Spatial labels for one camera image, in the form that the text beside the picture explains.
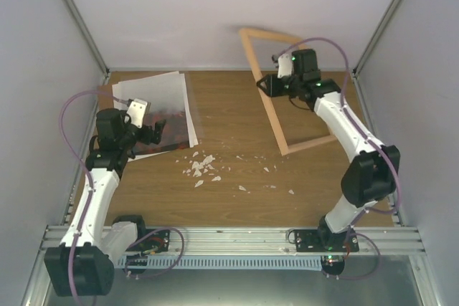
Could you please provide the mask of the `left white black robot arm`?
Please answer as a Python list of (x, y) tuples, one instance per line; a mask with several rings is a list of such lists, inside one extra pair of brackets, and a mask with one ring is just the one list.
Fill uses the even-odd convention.
[(85, 160), (85, 186), (71, 225), (57, 247), (47, 249), (44, 263), (60, 297), (107, 295), (114, 281), (115, 263), (129, 248), (144, 249), (148, 235), (141, 216), (122, 216), (105, 234), (108, 208), (137, 143), (159, 144), (166, 125), (146, 125), (145, 106), (127, 110), (107, 108), (96, 115), (97, 133)]

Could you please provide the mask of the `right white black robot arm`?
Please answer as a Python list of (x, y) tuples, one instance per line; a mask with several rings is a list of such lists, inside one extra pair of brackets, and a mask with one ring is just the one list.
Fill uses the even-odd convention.
[(268, 97), (287, 96), (307, 104), (327, 124), (350, 162), (341, 179), (342, 196), (317, 230), (319, 247), (334, 252), (344, 245), (359, 216), (395, 191), (400, 153), (367, 130), (334, 80), (322, 78), (313, 49), (286, 52), (272, 60), (277, 72), (257, 81), (257, 87)]

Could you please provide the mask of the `clear plastic frame sheet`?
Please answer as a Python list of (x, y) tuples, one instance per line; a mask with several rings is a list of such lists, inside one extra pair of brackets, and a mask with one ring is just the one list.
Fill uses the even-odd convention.
[(152, 108), (165, 113), (177, 113), (183, 110), (187, 119), (190, 146), (198, 145), (203, 130), (191, 84), (191, 75), (179, 71), (155, 75), (153, 86)]

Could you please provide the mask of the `light wooden picture frame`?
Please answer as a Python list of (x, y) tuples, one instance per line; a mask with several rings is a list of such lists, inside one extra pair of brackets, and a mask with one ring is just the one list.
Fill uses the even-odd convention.
[[(242, 41), (242, 46), (245, 50), (245, 56), (249, 62), (252, 75), (256, 82), (262, 79), (262, 72), (251, 39), (263, 39), (289, 45), (298, 44), (298, 47), (301, 49), (308, 48), (307, 44), (301, 43), (301, 38), (288, 34), (281, 34), (279, 32), (243, 27), (239, 30), (239, 35)], [(271, 98), (268, 97), (262, 90), (259, 90), (259, 93), (282, 156), (337, 141), (337, 138), (333, 135), (329, 128), (328, 135), (288, 145)]]

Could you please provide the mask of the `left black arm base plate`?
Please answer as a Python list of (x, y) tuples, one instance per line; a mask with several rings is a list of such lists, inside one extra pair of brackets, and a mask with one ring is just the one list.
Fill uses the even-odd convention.
[(126, 251), (140, 255), (152, 255), (167, 252), (169, 250), (170, 231), (163, 229), (155, 234), (151, 234), (153, 231), (155, 231), (155, 229), (145, 230), (145, 233), (140, 235), (139, 238), (142, 238), (143, 236), (147, 236), (147, 238), (137, 245), (127, 248)]

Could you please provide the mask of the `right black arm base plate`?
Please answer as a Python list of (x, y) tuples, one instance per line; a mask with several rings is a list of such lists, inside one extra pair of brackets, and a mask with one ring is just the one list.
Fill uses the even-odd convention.
[(354, 253), (359, 251), (358, 241), (352, 241), (346, 232), (322, 234), (318, 229), (294, 229), (293, 239), (297, 252)]

